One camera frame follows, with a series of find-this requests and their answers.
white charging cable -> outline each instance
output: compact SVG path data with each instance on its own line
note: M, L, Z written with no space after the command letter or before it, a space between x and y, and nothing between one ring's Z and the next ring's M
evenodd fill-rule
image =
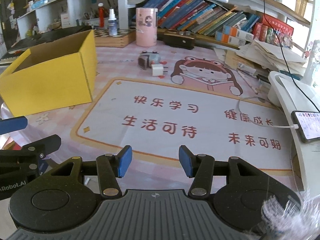
M247 98L241 98L238 100L237 102L237 105L236 105L236 109L239 111L240 114L242 114L244 116L244 114L241 112L240 110L240 101L243 101L243 100L246 100L246 99L251 99L251 98L260 98L260 97L247 97ZM258 125L258 126L262 126L262 127L272 127L272 128L294 128L294 129L299 129L299 125L297 124L294 124L294 125L291 125L291 126L280 126L280 125L265 125L265 124L260 124L260 123L256 123L254 121L252 121L249 117L246 116L246 119L255 124L255 125Z

cartoon girl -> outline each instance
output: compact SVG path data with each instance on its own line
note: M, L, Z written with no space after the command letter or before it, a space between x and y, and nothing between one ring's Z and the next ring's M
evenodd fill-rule
M151 16L147 16L145 19L146 25L147 27L151 27L151 23L152 23L152 17Z
M177 61L171 81L229 95L239 96L243 93L232 70L215 60L185 57Z

gray ribbed plate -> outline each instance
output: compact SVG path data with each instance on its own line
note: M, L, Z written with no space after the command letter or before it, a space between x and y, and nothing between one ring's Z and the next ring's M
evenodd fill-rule
M183 190L128 190L105 200L90 220L55 234L18 229L8 240L247 240L223 224L206 201Z

yellow cardboard box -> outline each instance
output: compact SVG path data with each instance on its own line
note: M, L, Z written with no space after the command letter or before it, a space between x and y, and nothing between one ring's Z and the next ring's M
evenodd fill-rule
M27 49L0 75L14 116L92 102L97 54L93 31Z

pink canister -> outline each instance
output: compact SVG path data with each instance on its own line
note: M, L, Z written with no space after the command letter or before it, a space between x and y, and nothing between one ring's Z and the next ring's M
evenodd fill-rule
M136 9L136 43L140 47L157 44L157 8Z

